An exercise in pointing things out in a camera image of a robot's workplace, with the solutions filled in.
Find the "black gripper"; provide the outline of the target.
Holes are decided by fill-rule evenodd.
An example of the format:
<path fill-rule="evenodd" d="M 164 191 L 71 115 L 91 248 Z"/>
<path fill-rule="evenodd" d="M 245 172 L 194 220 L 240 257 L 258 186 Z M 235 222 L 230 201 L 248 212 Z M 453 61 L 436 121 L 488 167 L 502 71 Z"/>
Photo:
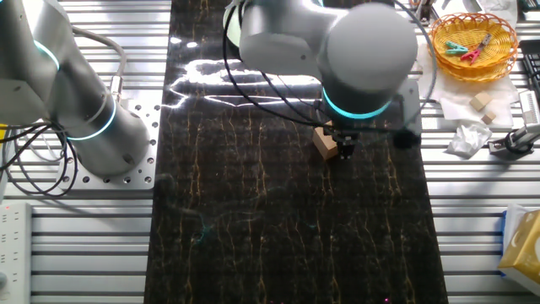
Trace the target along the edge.
<path fill-rule="evenodd" d="M 348 160 L 354 153 L 354 146 L 359 143 L 359 132 L 348 129 L 333 128 L 332 139 L 338 143 L 337 149 L 340 159 Z"/>

